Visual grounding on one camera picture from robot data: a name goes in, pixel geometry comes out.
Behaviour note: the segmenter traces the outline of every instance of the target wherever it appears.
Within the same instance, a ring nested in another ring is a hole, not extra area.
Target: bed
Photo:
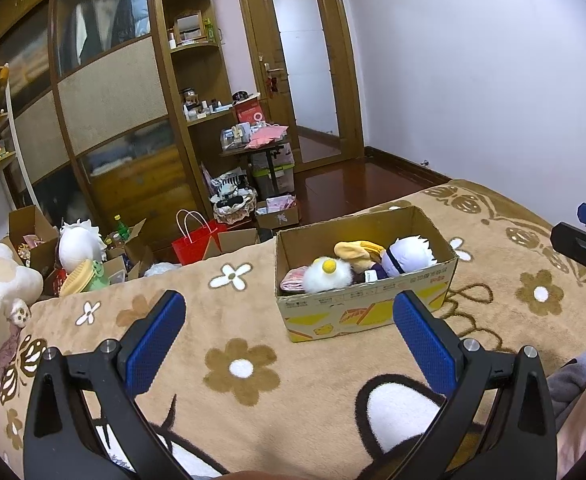
[[[453,180],[370,210],[415,205],[460,257],[437,316],[487,349],[534,344],[547,373],[586,349],[586,269],[551,248],[551,225],[478,184]],[[408,452],[442,398],[394,326],[292,343],[272,291],[274,241],[161,276],[38,303],[0,383],[0,456],[23,477],[23,423],[46,346],[92,351],[122,336],[166,289],[187,320],[151,390],[137,403],[192,475],[265,470],[356,478]],[[98,433],[126,464],[89,397]],[[457,459],[486,420],[487,396]]]

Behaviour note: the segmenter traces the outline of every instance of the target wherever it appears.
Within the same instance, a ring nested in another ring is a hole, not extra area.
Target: baseboard
[[[311,128],[306,128],[305,126],[297,126],[297,135],[306,137],[307,139],[312,139],[316,142],[319,142],[320,144],[324,144],[325,146],[330,146],[332,148],[340,147],[340,137],[327,134],[326,132],[318,132],[317,130],[312,130]]]
[[[373,148],[372,146],[364,147],[364,155],[375,158],[381,162],[386,162],[387,164],[390,164],[391,166],[394,166],[400,170],[414,174],[431,186],[441,186],[442,184],[446,184],[449,180],[451,180],[450,177],[438,173],[437,171],[425,168],[424,166],[411,162],[410,160],[406,160],[406,158],[402,158],[401,156],[383,152],[382,150]]]

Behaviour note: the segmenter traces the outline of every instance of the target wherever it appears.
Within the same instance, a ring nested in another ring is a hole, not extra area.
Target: red box
[[[259,96],[252,96],[233,105],[239,123],[257,124],[265,121],[264,111],[260,105]]]

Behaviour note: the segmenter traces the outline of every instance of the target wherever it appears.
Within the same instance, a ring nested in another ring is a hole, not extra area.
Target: door frame
[[[351,33],[349,31],[349,24],[346,18],[346,11],[344,9],[343,0],[336,0],[338,11],[340,13],[340,27],[342,28],[342,35],[344,37],[346,54],[347,54],[347,70],[349,82],[351,84],[351,93],[353,103],[355,104],[355,142],[352,142],[350,153],[340,153],[340,155],[329,156],[326,158],[319,158],[310,162],[296,163],[294,171],[296,173],[305,170],[313,170],[321,166],[326,166],[334,162],[342,162],[351,158],[360,158],[364,156],[364,136],[362,133],[362,115],[359,102],[358,80],[355,72],[355,57],[353,56],[353,42],[351,40]],[[262,70],[262,62],[258,56],[257,38],[255,36],[255,29],[253,28],[253,21],[251,20],[251,13],[249,10],[249,0],[240,0],[240,8],[242,9],[242,19],[244,22],[244,29],[246,30],[246,40],[249,44],[249,55],[251,56],[251,66],[253,69],[253,76],[258,92],[260,92],[260,105],[267,116],[270,116],[269,100],[267,99],[267,89],[265,86],[265,77]]]

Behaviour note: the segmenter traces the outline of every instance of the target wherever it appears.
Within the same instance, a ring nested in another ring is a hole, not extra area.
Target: wooden picture frame
[[[188,38],[184,40],[182,38],[182,34],[186,32],[189,34]],[[175,17],[175,22],[173,23],[173,33],[175,34],[175,41],[177,42],[178,46],[182,44],[182,41],[188,40],[201,40],[207,36],[207,31],[204,28],[204,19],[202,18],[202,11],[201,10],[187,10],[185,12],[181,12]]]

